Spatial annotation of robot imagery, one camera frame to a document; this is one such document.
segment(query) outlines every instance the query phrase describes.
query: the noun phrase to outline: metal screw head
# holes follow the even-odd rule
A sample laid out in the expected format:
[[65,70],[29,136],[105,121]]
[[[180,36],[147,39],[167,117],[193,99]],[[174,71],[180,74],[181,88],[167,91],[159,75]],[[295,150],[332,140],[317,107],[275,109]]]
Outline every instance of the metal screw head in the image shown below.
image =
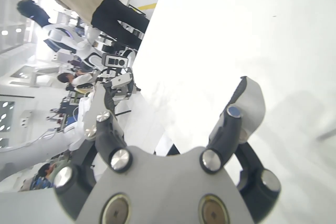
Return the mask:
[[213,150],[206,150],[202,154],[203,165],[210,171],[216,172],[220,169],[222,162]]
[[234,117],[234,118],[240,118],[241,117],[240,110],[234,105],[229,105],[228,106],[227,113],[228,113],[228,115],[230,115],[231,117]]
[[107,120],[110,117],[110,112],[109,111],[104,111],[103,113],[97,115],[97,121],[98,122],[103,122]]
[[120,149],[115,152],[111,158],[111,167],[113,170],[122,170],[127,166],[130,160],[130,153],[125,149]]
[[63,167],[55,176],[55,187],[64,186],[72,177],[72,169],[69,166]]
[[96,135],[97,127],[96,125],[93,125],[92,128],[87,128],[84,132],[84,136],[86,138],[92,138]]
[[129,205],[125,195],[114,196],[106,205],[102,224],[125,224],[129,219]]
[[274,175],[273,172],[271,172],[268,169],[264,169],[261,173],[261,180],[262,183],[271,191],[280,191],[281,189],[281,183],[279,179]]

